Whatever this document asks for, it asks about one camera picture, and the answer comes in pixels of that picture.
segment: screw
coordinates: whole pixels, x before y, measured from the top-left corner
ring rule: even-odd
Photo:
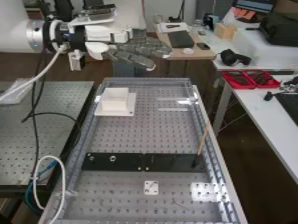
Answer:
[[[111,156],[111,157],[109,157],[109,161],[111,161],[112,163],[115,163],[115,162],[116,162],[116,156]]]

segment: monitor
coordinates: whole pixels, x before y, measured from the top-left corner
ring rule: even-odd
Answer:
[[[276,0],[234,0],[233,6],[266,14],[273,11]]]

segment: red box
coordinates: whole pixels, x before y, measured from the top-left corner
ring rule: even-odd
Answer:
[[[281,83],[272,77],[272,75],[262,70],[244,71],[245,75],[256,83],[256,87],[260,89],[280,88]]]
[[[242,71],[222,71],[221,75],[234,89],[256,88],[256,82]]]

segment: black bracket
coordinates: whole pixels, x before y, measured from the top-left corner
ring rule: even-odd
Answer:
[[[87,153],[83,170],[127,172],[205,172],[202,157],[196,154]]]

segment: keyboard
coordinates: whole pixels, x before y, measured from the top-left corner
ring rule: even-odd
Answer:
[[[276,95],[284,109],[298,126],[298,94],[277,94]]]
[[[173,48],[193,48],[194,42],[187,31],[168,33]]]

